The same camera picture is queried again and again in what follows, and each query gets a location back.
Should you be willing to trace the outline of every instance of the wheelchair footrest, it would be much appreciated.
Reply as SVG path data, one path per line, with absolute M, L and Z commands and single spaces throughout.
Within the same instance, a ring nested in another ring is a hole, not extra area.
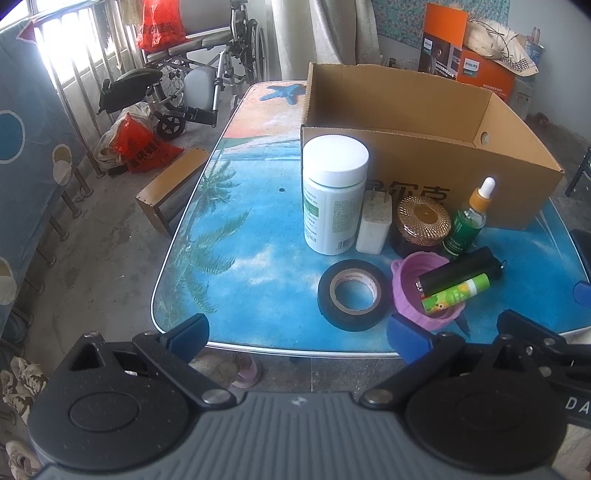
M 194 122 L 197 124 L 217 125 L 217 112 L 210 110 L 203 110 L 201 108 L 186 107 L 185 120 L 187 122 Z

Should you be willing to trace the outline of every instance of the blue table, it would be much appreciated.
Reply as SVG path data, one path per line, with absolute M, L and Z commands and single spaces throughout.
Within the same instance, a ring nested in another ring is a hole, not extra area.
M 345 332 L 318 310 L 320 276 L 335 262 L 360 258 L 391 278 L 397 255 L 355 248 L 335 257 L 312 251 L 301 212 L 300 114 L 304 86 L 251 87 L 230 120 L 193 192 L 152 296 L 152 318 L 170 330 L 202 312 L 215 348 L 294 356 L 384 358 L 397 354 L 386 321 Z M 524 232 L 487 229 L 478 245 L 506 260 L 504 279 L 466 303 L 447 329 L 471 342 L 496 336 L 496 318 L 514 309 L 560 333 L 591 325 L 572 289 L 587 280 L 550 201 Z

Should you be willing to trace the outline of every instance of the pink silicone funnel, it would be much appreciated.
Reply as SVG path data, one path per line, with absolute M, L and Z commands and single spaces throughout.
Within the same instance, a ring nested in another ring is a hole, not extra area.
M 423 309 L 421 295 L 415 284 L 418 276 L 448 262 L 447 258 L 433 252 L 416 252 L 404 260 L 394 260 L 390 265 L 393 274 L 392 298 L 394 306 L 399 314 L 430 332 L 439 330 L 454 321 L 465 306 L 462 302 L 431 316 L 428 316 Z

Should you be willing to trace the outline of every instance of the black chair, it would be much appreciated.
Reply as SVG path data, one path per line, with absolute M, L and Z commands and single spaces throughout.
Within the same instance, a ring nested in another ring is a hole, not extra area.
M 590 160 L 591 160 L 591 147 L 589 147 L 587 149 L 587 153 L 583 157 L 583 161 L 581 162 L 581 165 L 579 166 L 577 173 L 574 174 L 573 179 L 570 181 L 569 186 L 567 187 L 566 191 L 564 192 L 564 194 L 567 197 L 570 197 L 570 194 L 573 193 L 574 188 L 577 186 L 577 183 L 579 182 L 579 180 L 583 176 L 583 173 L 585 172 L 585 170 L 590 168 L 590 165 L 589 165 Z

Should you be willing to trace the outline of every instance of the green bottle label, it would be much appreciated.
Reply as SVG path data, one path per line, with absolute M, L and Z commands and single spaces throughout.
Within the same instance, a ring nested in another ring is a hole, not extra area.
M 449 287 L 435 295 L 423 299 L 423 308 L 428 315 L 448 309 L 454 305 L 471 299 L 481 291 L 491 286 L 491 282 L 485 273 L 466 280 L 458 285 Z
M 443 248 L 452 255 L 459 255 L 470 246 L 478 232 L 480 232 L 479 228 L 469 225 L 467 219 L 457 212 L 453 219 L 452 230 L 443 241 Z

